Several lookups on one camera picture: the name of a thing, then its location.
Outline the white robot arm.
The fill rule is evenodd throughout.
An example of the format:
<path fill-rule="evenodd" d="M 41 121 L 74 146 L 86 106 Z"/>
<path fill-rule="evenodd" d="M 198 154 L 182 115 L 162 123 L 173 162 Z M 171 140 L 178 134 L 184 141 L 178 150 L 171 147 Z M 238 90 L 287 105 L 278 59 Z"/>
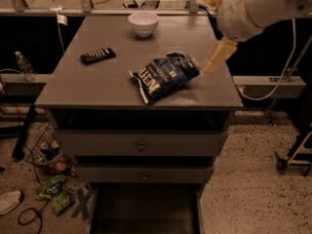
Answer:
<path fill-rule="evenodd" d="M 292 20 L 311 12 L 312 0 L 196 0 L 215 13 L 216 28 L 222 35 L 209 54 L 204 71 L 214 73 L 246 42 L 282 20 Z"/>

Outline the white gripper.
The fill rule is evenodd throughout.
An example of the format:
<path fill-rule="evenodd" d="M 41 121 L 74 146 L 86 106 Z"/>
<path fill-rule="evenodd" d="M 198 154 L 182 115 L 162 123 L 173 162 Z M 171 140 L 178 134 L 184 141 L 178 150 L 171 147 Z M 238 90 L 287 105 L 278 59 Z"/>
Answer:
<path fill-rule="evenodd" d="M 263 32 L 251 18 L 248 0 L 196 0 L 199 6 L 217 15 L 217 29 L 226 38 L 213 40 L 203 71 L 214 73 L 237 50 L 237 42 L 246 42 Z"/>

